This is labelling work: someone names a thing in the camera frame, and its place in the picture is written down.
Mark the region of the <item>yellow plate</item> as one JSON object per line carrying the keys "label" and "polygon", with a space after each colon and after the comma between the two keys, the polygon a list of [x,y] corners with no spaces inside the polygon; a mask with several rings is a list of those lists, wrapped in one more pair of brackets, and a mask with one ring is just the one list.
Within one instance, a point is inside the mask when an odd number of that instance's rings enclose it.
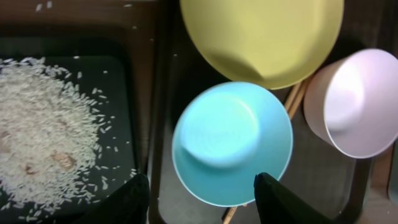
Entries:
{"label": "yellow plate", "polygon": [[309,77],[340,33],[344,0],[181,0],[201,56],[233,81],[267,89]]}

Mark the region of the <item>pink white bowl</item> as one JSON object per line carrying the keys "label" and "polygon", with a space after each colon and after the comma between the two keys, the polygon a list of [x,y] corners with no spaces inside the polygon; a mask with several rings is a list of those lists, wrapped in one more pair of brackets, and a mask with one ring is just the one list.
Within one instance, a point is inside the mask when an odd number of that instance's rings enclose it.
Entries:
{"label": "pink white bowl", "polygon": [[319,70],[303,112],[310,129],[342,154],[365,159],[397,139],[397,58],[360,50]]}

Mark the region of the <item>blue bowl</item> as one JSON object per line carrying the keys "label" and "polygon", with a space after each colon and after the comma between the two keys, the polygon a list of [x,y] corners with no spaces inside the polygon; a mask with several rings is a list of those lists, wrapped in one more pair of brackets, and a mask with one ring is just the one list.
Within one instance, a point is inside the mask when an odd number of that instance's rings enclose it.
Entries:
{"label": "blue bowl", "polygon": [[226,82],[200,93],[184,109],[172,138],[174,169],[197,199],[217,207],[254,201],[254,177],[280,180],[294,135],[280,100],[247,82]]}

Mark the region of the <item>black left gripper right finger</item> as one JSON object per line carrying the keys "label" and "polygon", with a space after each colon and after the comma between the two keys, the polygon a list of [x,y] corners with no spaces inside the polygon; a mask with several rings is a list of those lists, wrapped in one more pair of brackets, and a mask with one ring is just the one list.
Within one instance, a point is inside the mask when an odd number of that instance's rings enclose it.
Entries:
{"label": "black left gripper right finger", "polygon": [[254,196],[262,224],[333,223],[266,172],[255,176]]}

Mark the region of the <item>pile of rice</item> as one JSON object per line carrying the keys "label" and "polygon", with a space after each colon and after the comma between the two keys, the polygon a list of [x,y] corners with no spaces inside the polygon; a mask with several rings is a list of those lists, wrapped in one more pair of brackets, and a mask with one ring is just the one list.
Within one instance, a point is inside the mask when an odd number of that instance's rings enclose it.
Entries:
{"label": "pile of rice", "polygon": [[37,223],[74,199],[91,203],[105,116],[71,71],[45,58],[1,61],[1,222]]}

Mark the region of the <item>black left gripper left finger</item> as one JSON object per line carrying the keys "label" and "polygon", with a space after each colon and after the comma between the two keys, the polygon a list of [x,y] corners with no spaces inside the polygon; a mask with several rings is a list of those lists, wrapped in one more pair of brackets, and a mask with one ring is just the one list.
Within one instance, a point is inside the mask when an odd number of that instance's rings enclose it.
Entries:
{"label": "black left gripper left finger", "polygon": [[145,224],[150,204],[149,180],[137,174],[76,224]]}

